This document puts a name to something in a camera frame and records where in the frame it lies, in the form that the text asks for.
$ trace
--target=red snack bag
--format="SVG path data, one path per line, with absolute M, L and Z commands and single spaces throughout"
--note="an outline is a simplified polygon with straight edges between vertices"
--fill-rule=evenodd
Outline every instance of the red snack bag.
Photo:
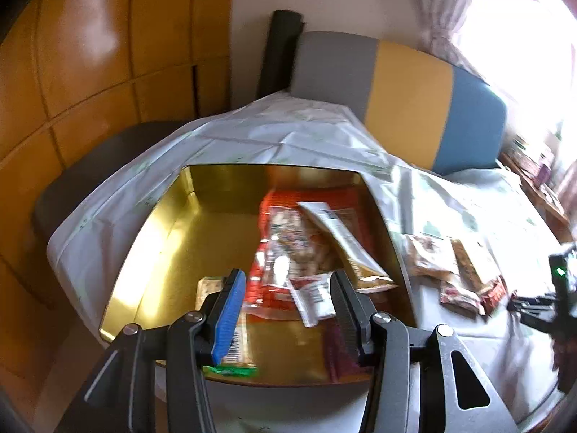
M 355 188 L 270 191 L 260 205 L 262 239 L 246 288 L 245 310 L 250 314 L 300 319 L 287 279 L 301 279 L 305 285 L 307 277 L 342 267 L 336 249 L 298 206 L 302 200 L 327 202 L 363 246 L 372 249 Z
M 503 281 L 503 277 L 498 277 L 493 281 L 493 286 L 481 293 L 479 297 L 481 298 L 481 305 L 485 308 L 485 314 L 489 317 L 495 308 L 499 306 L 499 302 L 507 294 L 507 287 Z

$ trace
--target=window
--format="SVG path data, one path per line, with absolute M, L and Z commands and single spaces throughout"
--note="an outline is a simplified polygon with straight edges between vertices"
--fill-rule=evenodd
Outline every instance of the window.
M 524 122 L 575 120 L 577 21 L 561 0 L 473 0 L 452 41 Z

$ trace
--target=gold tin box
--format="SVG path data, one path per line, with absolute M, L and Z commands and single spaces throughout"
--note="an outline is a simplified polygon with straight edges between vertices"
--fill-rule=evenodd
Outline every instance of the gold tin box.
M 143 224 L 110 297 L 100 335 L 111 342 L 125 324 L 169 325 L 194 309 L 198 281 L 248 274 L 260 241 L 259 205 L 276 189 L 319 189 L 354 185 L 373 235 L 373 257 L 398 288 L 386 292 L 391 312 L 414 325 L 409 281 L 385 221 L 360 174 L 315 167 L 278 165 L 196 165 L 182 169 Z M 258 367 L 253 377 L 209 379 L 267 386 L 335 382 L 323 349 L 327 321 L 306 328 L 301 321 L 247 318 L 250 351 Z M 338 382 L 367 379 L 366 373 Z

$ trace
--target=wooden wall panel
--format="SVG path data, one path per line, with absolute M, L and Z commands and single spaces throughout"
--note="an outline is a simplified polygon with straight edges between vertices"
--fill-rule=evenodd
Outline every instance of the wooden wall panel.
M 204 60 L 196 66 L 200 117 L 220 114 L 230 108 L 229 73 L 228 57 Z
M 34 202 L 130 125 L 228 109 L 230 4 L 31 0 L 0 45 L 0 383 L 29 419 L 73 320 Z
M 194 119 L 190 65 L 171 67 L 138 78 L 135 88 L 143 122 Z
M 17 376 L 42 379 L 56 348 L 56 337 L 54 341 L 47 337 L 56 329 L 56 321 L 47 308 L 22 288 L 2 262 L 0 285 L 2 366 Z
M 137 123 L 132 87 L 123 84 L 75 105 L 56 118 L 54 134 L 68 167 L 106 138 Z
M 32 229 L 31 213 L 37 196 L 61 172 L 47 130 L 32 135 L 0 163 L 0 255 L 48 304 L 59 300 L 61 290 L 54 275 L 45 273 L 45 248 L 42 252 Z
M 42 0 L 40 85 L 55 117 L 130 78 L 129 0 Z
M 132 0 L 134 75 L 190 63 L 191 0 Z
M 33 45 L 39 1 L 28 4 L 0 45 L 0 160 L 46 120 Z
M 229 56 L 232 0 L 192 0 L 192 58 Z

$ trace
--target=food package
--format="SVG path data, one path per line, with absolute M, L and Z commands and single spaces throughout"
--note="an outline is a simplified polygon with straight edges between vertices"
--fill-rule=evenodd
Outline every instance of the food package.
M 336 208 L 347 228 L 368 248 L 370 235 L 359 212 L 357 191 L 347 186 L 304 191 L 270 191 L 261 202 L 261 242 L 249 272 L 245 311 L 266 319 L 299 320 L 304 306 L 297 308 L 291 291 L 309 283 L 304 293 L 321 284 L 319 275 L 342 268 L 337 247 L 297 205 L 299 200 L 323 200 Z M 318 309 L 321 319 L 324 310 Z M 314 324 L 316 317 L 307 319 Z
M 335 316 L 329 284 L 332 272 L 310 277 L 289 277 L 288 288 L 305 327 Z
M 476 293 L 484 293 L 494 286 L 501 275 L 488 249 L 475 237 L 451 240 L 455 255 L 465 277 Z
M 220 292 L 225 277 L 207 276 L 198 281 L 196 290 L 195 310 L 198 311 L 206 297 L 211 293 Z M 229 352 L 215 367 L 204 367 L 206 371 L 228 376 L 252 376 L 256 372 L 255 364 L 250 355 L 249 341 L 246 329 L 246 314 L 240 313 L 237 326 L 234 329 Z
M 338 215 L 323 202 L 298 202 L 322 231 L 328 233 L 346 258 L 357 278 L 357 291 L 376 293 L 397 285 L 347 229 Z
M 407 234 L 409 273 L 450 282 L 459 274 L 451 241 L 427 234 Z
M 507 286 L 505 285 L 503 277 L 499 276 L 497 280 L 493 281 L 491 288 L 479 295 L 481 305 L 485 308 L 485 315 L 490 316 L 506 294 Z
M 439 302 L 458 306 L 474 315 L 484 315 L 485 313 L 481 299 L 475 293 L 463 288 L 458 280 L 454 280 L 452 283 L 441 282 Z

